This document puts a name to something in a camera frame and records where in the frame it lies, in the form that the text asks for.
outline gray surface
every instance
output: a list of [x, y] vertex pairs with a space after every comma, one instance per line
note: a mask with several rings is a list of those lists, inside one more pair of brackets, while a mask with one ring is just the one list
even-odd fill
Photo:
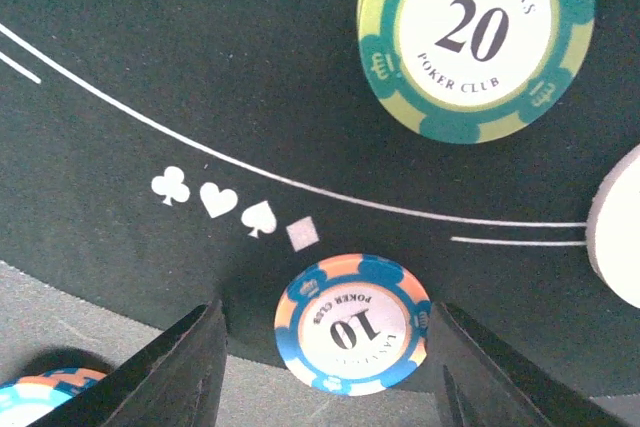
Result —
[[[160, 333], [60, 292], [3, 262], [0, 312], [0, 381], [56, 346], [85, 349], [119, 365]], [[389, 390], [341, 398], [315, 391], [285, 370], [229, 357], [217, 425], [437, 427], [439, 421], [428, 394]]]

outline number 10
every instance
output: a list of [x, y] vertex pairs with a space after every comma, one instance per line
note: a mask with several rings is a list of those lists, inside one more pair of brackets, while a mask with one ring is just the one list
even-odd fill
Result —
[[[460, 53], [462, 47], [464, 47], [464, 44], [466, 44], [466, 41], [456, 42], [455, 40], [451, 40], [449, 37], [464, 29], [469, 24], [469, 22], [471, 22], [473, 17], [476, 15], [476, 3], [473, 0], [454, 0], [453, 2], [451, 2], [451, 5], [454, 4], [460, 4], [462, 6], [462, 8], [464, 9], [464, 17], [462, 18], [462, 21], [458, 24], [458, 26], [443, 38], [441, 38], [438, 42], [436, 42], [436, 45], [452, 52]], [[478, 57], [478, 50], [480, 49], [480, 45], [484, 40], [485, 34], [487, 33], [489, 22], [491, 22], [493, 14], [497, 12], [500, 13], [500, 24], [498, 25], [498, 29], [493, 36], [493, 41], [489, 46], [489, 50], [484, 57], [480, 58]], [[493, 59], [502, 47], [502, 44], [504, 44], [504, 40], [507, 37], [508, 30], [509, 16], [507, 15], [507, 13], [503, 9], [500, 9], [498, 7], [488, 10], [480, 18], [480, 21], [478, 22], [478, 25], [476, 26], [475, 30], [473, 31], [473, 35], [471, 36], [471, 54], [473, 55], [473, 58], [479, 62], [486, 62]]]

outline black mat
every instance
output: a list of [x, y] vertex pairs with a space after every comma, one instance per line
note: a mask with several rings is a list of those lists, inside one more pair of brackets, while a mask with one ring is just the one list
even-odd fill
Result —
[[[231, 353], [282, 365], [272, 319], [287, 283], [325, 257], [375, 253], [569, 385], [640, 390], [640, 316], [583, 247], [451, 240], [584, 240], [599, 183], [640, 139], [638, 0], [597, 0], [560, 105], [477, 146], [421, 138], [377, 103], [355, 3], [2, 0], [0, 52], [41, 79], [0, 64], [4, 259], [159, 328], [219, 290]], [[184, 203], [151, 189], [168, 166], [185, 174]], [[237, 207], [211, 219], [205, 182]], [[256, 239], [241, 217], [265, 200], [277, 228]], [[307, 216], [320, 241], [295, 252], [286, 227]], [[421, 373], [403, 386], [428, 388]]]

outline white poker chip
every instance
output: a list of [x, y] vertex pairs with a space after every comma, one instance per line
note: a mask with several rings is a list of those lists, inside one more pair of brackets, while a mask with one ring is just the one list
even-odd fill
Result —
[[614, 167], [594, 197], [587, 249], [598, 276], [640, 309], [640, 146]]

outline black fabric surface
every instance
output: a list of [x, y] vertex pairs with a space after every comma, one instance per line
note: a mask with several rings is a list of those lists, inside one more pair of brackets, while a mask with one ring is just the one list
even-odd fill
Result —
[[[540, 120], [456, 146], [393, 120], [366, 84], [356, 0], [1, 0], [0, 24], [48, 58], [199, 144], [319, 189], [447, 216], [584, 222], [606, 173], [640, 139], [638, 0], [597, 0], [587, 59]], [[588, 395], [640, 390], [640, 316], [582, 247], [471, 245], [452, 236], [584, 240], [584, 229], [500, 227], [354, 204], [226, 162], [140, 122], [0, 34], [0, 245], [12, 265], [97, 305], [167, 328], [220, 292], [230, 353], [283, 365], [273, 315], [286, 285], [331, 255], [405, 265], [527, 358]], [[162, 203], [167, 166], [191, 197]], [[237, 192], [211, 219], [205, 182]], [[244, 209], [268, 200], [272, 234]], [[285, 227], [311, 216], [320, 242]], [[402, 387], [429, 388], [424, 369]]]

